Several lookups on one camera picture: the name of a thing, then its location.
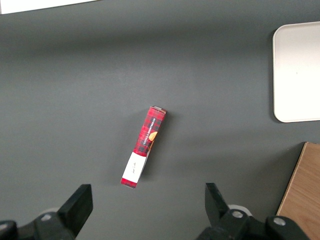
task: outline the wooden block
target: wooden block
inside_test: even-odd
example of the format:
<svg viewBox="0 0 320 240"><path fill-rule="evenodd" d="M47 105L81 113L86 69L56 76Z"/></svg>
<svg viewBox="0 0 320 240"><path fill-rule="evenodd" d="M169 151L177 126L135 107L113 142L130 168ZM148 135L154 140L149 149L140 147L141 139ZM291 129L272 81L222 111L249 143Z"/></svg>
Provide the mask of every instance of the wooden block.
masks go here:
<svg viewBox="0 0 320 240"><path fill-rule="evenodd" d="M294 220L311 240L320 240L320 144L304 144L277 215Z"/></svg>

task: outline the dark gray tabletop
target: dark gray tabletop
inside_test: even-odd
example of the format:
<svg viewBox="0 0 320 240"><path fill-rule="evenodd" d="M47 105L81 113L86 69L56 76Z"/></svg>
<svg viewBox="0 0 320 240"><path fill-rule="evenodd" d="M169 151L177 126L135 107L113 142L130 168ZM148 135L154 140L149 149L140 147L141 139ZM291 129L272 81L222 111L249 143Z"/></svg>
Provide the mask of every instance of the dark gray tabletop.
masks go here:
<svg viewBox="0 0 320 240"><path fill-rule="evenodd" d="M0 16L0 219L24 225L92 184L79 240L188 239L205 183L264 220L319 122L273 115L272 36L320 1L102 0ZM168 110L135 190L150 106Z"/></svg>

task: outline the white plastic tray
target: white plastic tray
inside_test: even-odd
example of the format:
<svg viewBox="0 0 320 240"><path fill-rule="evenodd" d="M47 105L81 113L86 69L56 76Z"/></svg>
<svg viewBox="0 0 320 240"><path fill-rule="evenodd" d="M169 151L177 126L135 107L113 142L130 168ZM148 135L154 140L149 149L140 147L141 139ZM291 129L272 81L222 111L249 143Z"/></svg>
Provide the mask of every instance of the white plastic tray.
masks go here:
<svg viewBox="0 0 320 240"><path fill-rule="evenodd" d="M281 26L273 35L274 115L320 120L320 22Z"/></svg>

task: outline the bolt head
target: bolt head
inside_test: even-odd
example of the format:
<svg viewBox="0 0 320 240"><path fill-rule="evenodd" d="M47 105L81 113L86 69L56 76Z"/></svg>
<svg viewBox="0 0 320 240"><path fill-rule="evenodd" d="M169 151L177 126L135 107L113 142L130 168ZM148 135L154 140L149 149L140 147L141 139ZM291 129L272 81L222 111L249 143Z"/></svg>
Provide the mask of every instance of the bolt head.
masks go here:
<svg viewBox="0 0 320 240"><path fill-rule="evenodd" d="M51 215L50 214L45 214L42 218L41 218L41 221L48 221L51 219Z"/></svg>
<svg viewBox="0 0 320 240"><path fill-rule="evenodd" d="M243 213L240 212L240 211L233 211L233 212L232 212L232 216L234 216L234 217L237 218L237 219L241 219L244 215L243 215Z"/></svg>
<svg viewBox="0 0 320 240"><path fill-rule="evenodd" d="M279 226L284 226L284 225L286 225L286 221L283 220L283 219L280 218L280 217L275 217L275 218L273 219L273 222L274 222L275 224L279 225Z"/></svg>
<svg viewBox="0 0 320 240"><path fill-rule="evenodd" d="M1 224L0 225L0 231L5 230L8 227L7 223Z"/></svg>

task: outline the small box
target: small box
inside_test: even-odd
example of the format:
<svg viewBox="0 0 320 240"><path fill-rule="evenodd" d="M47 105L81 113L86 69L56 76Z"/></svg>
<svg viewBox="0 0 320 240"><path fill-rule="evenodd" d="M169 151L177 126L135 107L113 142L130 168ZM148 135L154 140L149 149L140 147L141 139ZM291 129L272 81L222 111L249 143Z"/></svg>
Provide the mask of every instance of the small box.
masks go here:
<svg viewBox="0 0 320 240"><path fill-rule="evenodd" d="M165 119L166 113L166 110L158 106L150 107L133 152L124 170L121 184L133 189L136 188L137 182L144 170L151 147L154 144L156 135L161 123Z"/></svg>

